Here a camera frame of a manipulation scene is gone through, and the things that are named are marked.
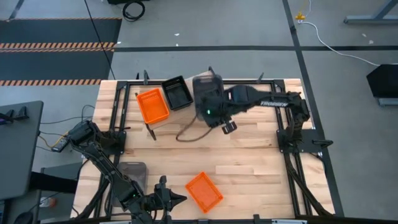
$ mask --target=black plastic tray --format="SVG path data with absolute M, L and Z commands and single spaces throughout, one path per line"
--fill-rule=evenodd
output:
M 171 110 L 182 109 L 193 102 L 191 93 L 182 76 L 162 82 L 162 88 Z

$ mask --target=butcher block tabletop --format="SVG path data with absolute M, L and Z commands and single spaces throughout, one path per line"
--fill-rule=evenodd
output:
M 102 131 L 109 129 L 117 82 L 103 80 L 99 88 L 93 122 Z M 301 92 L 301 97 L 305 98 L 300 79 L 285 79 L 284 82 L 286 91 Z M 266 84 L 253 86 L 258 90 L 271 90 L 271 86 Z M 161 89 L 161 86 L 134 85 L 130 88 L 125 124 L 125 127 L 130 129 L 126 130 L 125 152 L 120 157 L 120 162 L 146 164 L 146 194 L 153 193 L 154 185 L 159 182 L 160 176 L 166 175 L 166 186 L 176 194 L 187 196 L 188 199 L 174 207 L 170 213 L 173 220 L 253 219 L 253 214 L 259 214 L 260 218 L 294 217 L 284 156 L 279 152 L 277 143 L 278 125 L 274 108 L 255 107 L 247 113 L 233 116 L 238 129 L 231 134 L 224 134 L 218 127 L 199 141 L 177 142 L 176 134 L 195 115 L 193 103 L 183 109 L 188 112 L 180 113 L 178 119 L 174 118 L 161 126 L 155 126 L 155 141 L 146 128 L 135 96 L 135 93 L 140 94 L 154 88 Z M 120 121 L 123 96 L 124 90 L 120 94 L 116 124 Z M 281 109 L 281 112 L 286 127 L 284 109 Z M 196 120 L 180 139 L 196 138 L 208 128 L 204 122 Z M 311 120 L 307 121 L 303 128 L 312 128 Z M 322 162 L 310 154 L 300 155 L 308 188 L 326 210 L 334 213 Z M 202 171 L 210 177 L 224 196 L 224 199 L 206 214 L 185 189 L 185 185 Z M 100 172 L 90 161 L 87 162 L 80 173 L 73 203 L 75 209 L 83 211 L 97 191 L 99 182 Z M 300 211 L 305 214 L 302 194 L 297 186 L 296 191 Z M 104 216 L 103 208 L 102 206 L 101 216 Z M 123 211 L 120 208 L 113 208 L 113 213 L 121 212 Z M 157 219 L 161 217 L 162 211 L 158 211 Z M 112 219 L 130 220 L 131 217 L 116 216 Z

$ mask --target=hazard stripe tape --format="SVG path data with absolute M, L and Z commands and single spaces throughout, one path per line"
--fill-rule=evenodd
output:
M 15 19 L 10 19 L 10 20 L 3 20 L 3 21 L 8 21 L 11 22 L 13 20 L 19 20 L 19 21 L 23 21 L 23 20 L 79 20 L 79 19 L 90 19 L 89 17 L 77 17 L 77 18 L 15 18 Z M 93 19 L 122 19 L 120 17 L 97 17 L 97 18 L 93 18 Z
M 114 52 L 114 49 L 104 49 L 105 51 Z M 98 52 L 102 49 L 18 49 L 4 50 L 0 49 L 0 53 L 19 53 L 19 52 Z
M 0 86 L 60 86 L 60 85 L 99 85 L 101 79 L 80 80 L 0 80 Z
M 114 42 L 103 42 L 104 48 L 115 47 Z M 102 49 L 99 42 L 75 42 L 75 43 L 0 43 L 0 49 L 66 49 L 66 48 L 82 48 L 82 49 Z

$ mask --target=gray concrete floor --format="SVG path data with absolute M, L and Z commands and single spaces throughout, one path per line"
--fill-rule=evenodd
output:
M 94 17 L 119 17 L 120 6 L 87 0 Z M 0 19 L 7 19 L 17 0 L 0 2 Z M 289 0 L 293 16 L 303 1 Z M 347 26 L 348 14 L 370 14 L 381 1 L 313 0 L 308 21 L 315 23 L 330 45 L 397 45 L 397 26 Z M 191 45 L 292 46 L 284 8 L 279 0 L 151 0 L 145 16 L 123 21 L 120 47 Z M 25 0 L 17 17 L 88 17 L 83 0 Z M 320 45 L 315 30 L 297 26 L 302 45 Z M 375 63 L 398 62 L 398 52 L 349 52 Z M 330 147 L 331 161 L 347 217 L 398 220 L 397 108 L 381 108 L 373 99 L 364 62 L 333 52 L 304 52 L 305 63 Z M 295 52 L 207 51 L 115 53 L 112 67 L 120 79 L 135 78 L 146 69 L 151 78 L 189 77 L 211 65 L 224 78 L 301 78 Z M 0 87 L 0 105 L 44 101 L 43 121 L 80 116 L 85 104 L 95 104 L 98 86 Z M 43 131 L 64 133 L 79 119 L 42 125 Z M 56 137 L 48 136 L 50 142 Z M 70 164 L 80 155 L 37 150 L 34 170 Z

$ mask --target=orange plastic tray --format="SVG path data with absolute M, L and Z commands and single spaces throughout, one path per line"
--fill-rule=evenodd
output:
M 208 213 L 224 198 L 210 178 L 201 172 L 185 188 L 199 205 L 203 213 Z
M 137 95 L 144 122 L 154 124 L 169 117 L 169 109 L 158 88 Z

